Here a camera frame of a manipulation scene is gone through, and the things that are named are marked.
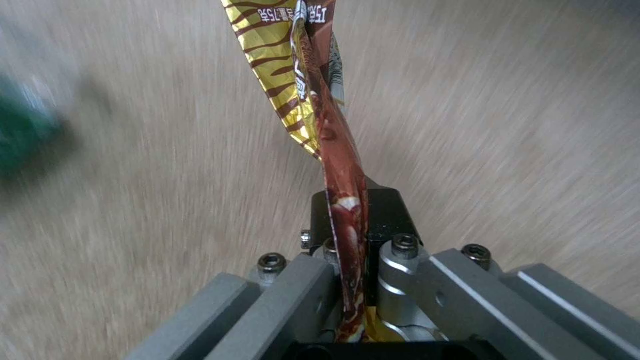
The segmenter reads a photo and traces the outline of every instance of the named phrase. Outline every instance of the wooden floor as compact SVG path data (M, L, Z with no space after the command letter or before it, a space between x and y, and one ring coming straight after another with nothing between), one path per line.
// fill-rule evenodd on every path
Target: wooden floor
M631 4L338 0L364 169L401 191L428 250L544 262L640 318ZM0 14L81 75L65 134L0 190L1 359L121 358L216 273L300 251L320 164L288 139L217 0Z

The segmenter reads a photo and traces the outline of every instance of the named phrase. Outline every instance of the screw hole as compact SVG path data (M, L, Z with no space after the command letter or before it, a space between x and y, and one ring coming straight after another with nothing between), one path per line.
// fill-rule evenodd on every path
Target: screw hole
M436 292L436 302L438 303L438 305L440 305L440 307L444 307L447 303L447 298L441 291Z

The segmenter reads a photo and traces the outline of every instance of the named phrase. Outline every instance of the snack wrapper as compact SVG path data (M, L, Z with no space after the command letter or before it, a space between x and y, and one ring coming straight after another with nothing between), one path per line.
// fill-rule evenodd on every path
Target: snack wrapper
M364 275L369 202L360 159L342 114L335 0L222 0L243 51L278 116L323 163L344 309L337 342L365 330Z

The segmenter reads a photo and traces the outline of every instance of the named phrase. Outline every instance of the blurred green object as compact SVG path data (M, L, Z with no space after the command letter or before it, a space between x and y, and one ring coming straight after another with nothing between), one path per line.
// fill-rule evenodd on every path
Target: blurred green object
M60 122L24 89L0 76L0 177L14 174L28 156L60 129Z

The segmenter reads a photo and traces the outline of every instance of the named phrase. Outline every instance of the hex socket screw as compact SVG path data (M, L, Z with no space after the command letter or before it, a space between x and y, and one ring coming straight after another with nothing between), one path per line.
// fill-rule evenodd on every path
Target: hex socket screw
M418 256L420 250L418 237L411 234L396 234L391 241L391 252L395 256L405 260Z
M462 254L486 271L491 267L491 252L478 244L468 244L462 248Z
M262 280L272 281L287 267L287 260L277 252L269 252L258 259L258 276Z

